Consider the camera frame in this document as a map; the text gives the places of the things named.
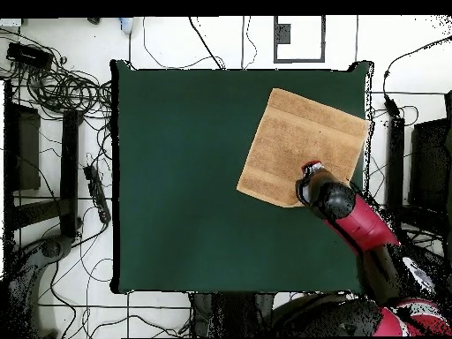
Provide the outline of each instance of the folded towel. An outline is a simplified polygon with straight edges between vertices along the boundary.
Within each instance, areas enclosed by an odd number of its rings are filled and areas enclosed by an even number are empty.
[[[348,184],[367,128],[361,118],[274,88],[237,189],[279,207],[302,207],[295,195],[301,167],[320,160]]]

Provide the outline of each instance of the cable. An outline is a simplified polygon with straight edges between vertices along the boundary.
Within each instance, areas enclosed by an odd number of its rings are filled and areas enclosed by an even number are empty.
[[[110,259],[110,258],[105,258],[105,259],[100,259],[99,261],[97,261],[97,263],[94,265],[94,267],[93,267],[93,270],[91,270],[91,272],[90,273],[88,273],[88,275],[89,275],[89,278],[88,278],[88,283],[87,283],[87,305],[89,305],[89,303],[88,303],[88,290],[89,290],[89,283],[90,283],[90,281],[91,281],[91,278],[94,278],[93,277],[93,272],[95,271],[95,269],[97,268],[97,266],[100,264],[100,263],[102,263],[103,261],[106,261],[106,260],[111,260],[111,261],[113,261],[113,259]],[[111,278],[110,279],[108,279],[108,280],[106,280],[106,281],[100,281],[100,282],[109,282],[109,281],[111,281]],[[85,310],[85,312],[87,312],[87,313],[89,313],[89,307],[87,306],[87,309]],[[84,330],[85,330],[85,333],[86,333],[86,335],[87,335],[87,338],[89,337],[89,339],[91,339],[91,336],[89,335],[89,333],[88,333],[88,331],[89,331],[89,326],[88,326],[88,319],[89,319],[89,314],[88,314],[88,317],[87,317],[87,328],[85,329],[85,328],[83,328]]]
[[[115,321],[115,322],[106,322],[106,323],[103,323],[101,325],[98,325],[97,328],[94,329],[93,333],[89,336],[89,339],[93,339],[93,336],[94,336],[95,332],[99,328],[112,326],[112,325],[117,325],[117,324],[119,324],[121,322],[126,321],[127,319],[139,319],[139,320],[143,321],[145,324],[147,324],[148,326],[150,326],[152,328],[159,328],[162,331],[161,333],[166,333],[167,335],[173,336],[175,338],[182,338],[182,336],[177,335],[177,331],[172,329],[172,328],[163,328],[161,326],[153,324],[152,322],[148,322],[148,321],[144,320],[141,316],[139,316],[137,314],[131,314],[128,318],[125,317],[124,319],[121,319],[121,320],[118,320],[118,321]]]
[[[85,221],[85,215],[87,214],[87,212],[88,212],[89,210],[93,209],[93,208],[95,208],[95,207],[90,207],[89,209],[87,209],[87,211],[86,211],[85,214],[83,215],[82,222]],[[85,225],[82,226],[81,237],[83,237],[83,229],[84,229],[84,227],[85,227]],[[91,273],[88,272],[88,269],[87,269],[87,267],[85,266],[85,263],[83,262],[83,256],[82,256],[82,254],[81,254],[81,242],[79,243],[79,245],[80,245],[80,261],[81,261],[81,265],[83,266],[83,268],[84,268],[85,271],[87,272],[87,275],[89,276],[89,278],[90,278],[90,279],[93,278],[93,279],[96,280],[97,282],[109,282],[110,280],[100,280],[100,279],[94,277],[94,276],[93,276],[93,271],[91,271]]]
[[[198,63],[200,63],[201,61],[208,60],[209,58],[212,58],[211,56],[203,57],[203,58],[201,58],[200,60],[196,61],[196,62],[193,63],[193,64],[189,64],[189,65],[186,65],[186,66],[178,66],[178,67],[165,66],[165,65],[163,65],[163,64],[160,64],[160,63],[155,59],[155,57],[152,55],[152,53],[149,52],[149,50],[147,49],[147,46],[146,46],[146,23],[145,23],[145,20],[146,20],[146,17],[143,17],[143,47],[144,47],[145,51],[148,53],[148,55],[150,55],[150,56],[152,57],[152,59],[155,61],[155,63],[156,63],[157,65],[159,65],[160,67],[162,67],[162,68],[164,68],[164,69],[170,69],[170,70],[177,70],[177,69],[190,68],[190,67],[192,67],[192,66],[194,66],[194,65],[196,65],[196,64],[198,64]],[[215,61],[220,61],[220,63],[222,64],[222,68],[223,68],[223,69],[226,69],[226,65],[224,64],[224,61],[222,60],[221,57],[215,56],[215,57],[214,57],[214,60],[215,60]]]
[[[395,63],[396,61],[400,60],[400,59],[403,58],[403,57],[406,57],[406,56],[412,55],[412,54],[414,54],[414,53],[416,53],[416,52],[419,52],[421,49],[429,49],[429,48],[431,48],[432,46],[434,46],[435,44],[441,44],[441,43],[443,43],[444,41],[451,41],[451,40],[452,40],[452,35],[450,35],[450,36],[448,36],[448,37],[446,37],[446,38],[439,39],[438,41],[432,41],[432,42],[426,44],[426,45],[423,46],[423,47],[420,47],[420,48],[418,48],[418,49],[415,49],[415,50],[413,50],[412,52],[405,53],[404,55],[401,55],[401,56],[399,56],[398,58],[394,59],[394,60],[391,62],[391,64],[389,64],[388,68],[386,69],[386,71],[385,71],[385,73],[384,73],[384,79],[383,79],[383,94],[384,94],[385,98],[388,98],[388,95],[386,94],[386,78],[387,78],[388,75],[389,75],[389,69],[391,69],[391,66],[392,66],[393,63]]]
[[[192,17],[189,17],[188,20],[190,21],[190,25],[192,25],[192,29],[196,32],[196,34],[198,34],[202,44],[204,44],[204,47],[206,47],[207,52],[209,53],[209,55],[214,59],[216,65],[218,66],[218,69],[223,69],[220,64],[218,63],[218,61],[216,60],[215,56],[212,54],[212,52],[210,51],[210,49],[208,48],[208,46],[206,45],[206,42],[204,41],[204,38],[201,36],[200,32],[198,31],[198,29],[196,28],[196,26],[193,24],[192,22]]]
[[[35,48],[46,50],[53,56],[52,66],[49,71],[36,70],[24,65],[24,75],[25,73],[27,74],[26,87],[35,103],[39,104],[43,109],[59,114],[71,109],[79,110],[84,115],[87,113],[93,114],[101,111],[102,107],[105,107],[104,110],[109,111],[111,104],[110,82],[100,85],[97,78],[89,73],[81,71],[70,72],[63,67],[62,62],[64,59],[56,49],[45,47],[23,35],[7,30],[6,32],[24,37],[34,43]],[[19,89],[22,79],[23,77],[19,75]]]
[[[56,262],[55,273],[53,274],[52,280],[50,281],[50,289],[51,289],[51,291],[52,291],[53,296],[54,296],[56,299],[58,299],[61,303],[63,303],[64,305],[67,305],[68,307],[70,307],[70,308],[72,309],[73,313],[74,313],[74,315],[73,315],[73,317],[72,317],[71,323],[67,326],[67,328],[66,328],[66,330],[64,331],[63,335],[61,335],[61,339],[64,339],[64,338],[66,337],[66,334],[67,334],[69,328],[72,326],[72,324],[73,324],[74,321],[75,321],[75,318],[76,318],[76,316],[77,316],[77,311],[75,310],[75,308],[74,308],[72,305],[70,305],[69,303],[67,303],[65,300],[61,299],[61,298],[55,293],[55,290],[53,289],[54,281],[55,281],[55,278],[57,277],[58,268],[59,268],[58,262],[59,262],[59,261]]]
[[[240,60],[240,67],[244,69],[245,58],[245,16],[242,16],[242,58]]]
[[[405,118],[405,111],[403,109],[413,108],[416,111],[416,119],[413,122],[411,122],[410,124],[405,124],[405,127],[412,126],[413,124],[415,124],[418,121],[418,119],[419,119],[418,107],[415,107],[414,105],[404,105],[404,106],[398,107],[398,108],[402,110],[403,118]],[[375,116],[376,112],[382,112],[382,113],[379,114],[378,116]],[[381,117],[381,116],[385,115],[386,113],[388,113],[387,109],[375,109],[374,107],[371,107],[371,116],[373,119]]]
[[[108,225],[103,225],[102,229],[95,235],[89,237],[88,239],[82,240],[80,243],[85,243],[88,240],[93,239],[94,237],[99,237],[106,229],[108,228]],[[73,245],[72,248],[80,245],[80,243]],[[87,253],[89,252],[89,250],[91,250],[91,247],[93,246],[94,242],[89,246],[89,248],[85,251],[85,253],[83,254],[82,257],[85,257],[87,255]],[[58,278],[58,280],[56,282],[53,283],[53,285],[55,286],[57,283],[59,283],[71,270],[73,270],[75,268],[75,266],[77,264],[79,264],[80,260],[76,261],[74,265],[72,265],[72,267],[66,271],[66,273],[64,273],[60,278]],[[44,294],[46,294],[48,291],[50,290],[50,288],[46,289],[35,301],[37,302],[39,299],[41,299]]]
[[[246,27],[246,39],[248,39],[248,41],[252,44],[252,46],[254,47],[254,57],[252,58],[252,61],[250,63],[248,63],[245,67],[245,69],[248,69],[248,66],[254,63],[254,60],[256,59],[256,56],[258,55],[258,49],[256,48],[256,46],[254,45],[254,43],[252,42],[252,40],[250,39],[250,36],[248,35],[248,30],[250,28],[250,24],[251,24],[251,16],[248,19],[248,26]]]

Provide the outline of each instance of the green table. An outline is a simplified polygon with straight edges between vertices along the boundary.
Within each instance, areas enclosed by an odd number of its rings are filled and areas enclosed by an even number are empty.
[[[365,118],[367,63],[352,72],[116,64],[113,290],[359,290],[351,250],[323,222],[236,186],[272,88]]]

